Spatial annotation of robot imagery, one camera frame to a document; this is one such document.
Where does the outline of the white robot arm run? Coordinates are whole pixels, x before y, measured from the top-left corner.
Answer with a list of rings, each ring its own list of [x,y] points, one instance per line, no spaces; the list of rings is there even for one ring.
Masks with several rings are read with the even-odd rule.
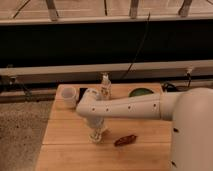
[[[213,171],[213,89],[102,101],[100,93],[89,88],[76,112],[93,128],[107,117],[170,120],[171,171]]]

